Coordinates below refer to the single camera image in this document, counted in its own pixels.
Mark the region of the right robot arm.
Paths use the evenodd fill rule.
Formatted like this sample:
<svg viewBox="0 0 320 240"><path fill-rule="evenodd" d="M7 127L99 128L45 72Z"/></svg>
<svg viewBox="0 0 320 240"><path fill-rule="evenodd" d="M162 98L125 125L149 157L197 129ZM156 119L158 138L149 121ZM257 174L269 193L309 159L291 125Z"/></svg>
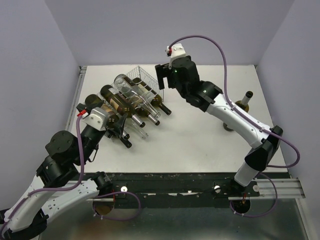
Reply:
<svg viewBox="0 0 320 240"><path fill-rule="evenodd" d="M200 80L196 64L190 56L179 57L172 63L155 66L160 89L164 89L164 78L168 87L176 89L190 105L208 113L236 131L251 147L230 183L230 191L241 196L248 190L249 183L267 165L277 152L283 134L279 126L270 127L259 123L237 105L227 102L221 88L210 81Z"/></svg>

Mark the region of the tall clear glass bottle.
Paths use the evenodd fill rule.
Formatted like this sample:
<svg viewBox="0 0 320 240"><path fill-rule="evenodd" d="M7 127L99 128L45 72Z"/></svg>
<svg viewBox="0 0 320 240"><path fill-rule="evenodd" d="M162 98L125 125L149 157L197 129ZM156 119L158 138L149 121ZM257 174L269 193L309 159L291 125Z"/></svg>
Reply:
<svg viewBox="0 0 320 240"><path fill-rule="evenodd" d="M151 105L143 90L127 75L119 74L115 77L113 84L119 92L132 102L132 104L136 104L138 107L144 107L156 119L161 116L161 114Z"/></svg>

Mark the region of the dark green wine bottle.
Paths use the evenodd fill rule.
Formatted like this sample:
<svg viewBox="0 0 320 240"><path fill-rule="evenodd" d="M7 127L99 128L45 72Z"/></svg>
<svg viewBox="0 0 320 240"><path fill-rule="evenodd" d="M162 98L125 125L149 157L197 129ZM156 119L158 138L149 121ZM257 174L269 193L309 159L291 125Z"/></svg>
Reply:
<svg viewBox="0 0 320 240"><path fill-rule="evenodd" d="M135 89L122 87L121 93L130 101L140 117L148 118L156 126L160 124L158 118L154 116L157 115L157 111L151 106L146 98L139 94Z"/></svg>

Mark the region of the olive green wine bottle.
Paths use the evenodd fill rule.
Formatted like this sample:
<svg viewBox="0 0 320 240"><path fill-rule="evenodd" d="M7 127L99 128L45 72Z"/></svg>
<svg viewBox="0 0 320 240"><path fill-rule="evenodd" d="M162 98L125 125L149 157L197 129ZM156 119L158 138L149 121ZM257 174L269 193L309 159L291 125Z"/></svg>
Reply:
<svg viewBox="0 0 320 240"><path fill-rule="evenodd" d="M100 89L100 94L104 99L120 114L127 114L140 128L145 127L145 122L140 119L133 105L122 96L113 86L107 84Z"/></svg>

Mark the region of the short clear glass bottle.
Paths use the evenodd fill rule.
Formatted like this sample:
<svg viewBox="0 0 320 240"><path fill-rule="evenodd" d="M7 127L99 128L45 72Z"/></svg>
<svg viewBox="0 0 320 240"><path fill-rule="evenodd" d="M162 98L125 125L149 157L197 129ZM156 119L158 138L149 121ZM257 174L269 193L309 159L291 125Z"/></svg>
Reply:
<svg viewBox="0 0 320 240"><path fill-rule="evenodd" d="M125 127L126 130L129 130L130 133L135 133L139 135L139 137L143 140L146 140L148 138L148 133L141 128L136 122L134 122L131 118L127 118L125 121Z"/></svg>

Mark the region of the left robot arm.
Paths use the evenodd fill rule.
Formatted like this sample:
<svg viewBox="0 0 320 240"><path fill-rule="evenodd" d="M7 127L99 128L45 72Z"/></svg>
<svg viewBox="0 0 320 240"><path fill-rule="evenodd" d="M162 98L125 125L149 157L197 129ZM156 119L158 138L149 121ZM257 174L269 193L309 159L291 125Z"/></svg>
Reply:
<svg viewBox="0 0 320 240"><path fill-rule="evenodd" d="M48 156L36 170L28 189L11 208L1 210L2 240L31 240L71 207L94 197L107 197L113 184L98 171L84 180L85 164L106 132L121 137L126 116L107 127L109 114L102 103L78 104L77 135L61 130L45 146Z"/></svg>

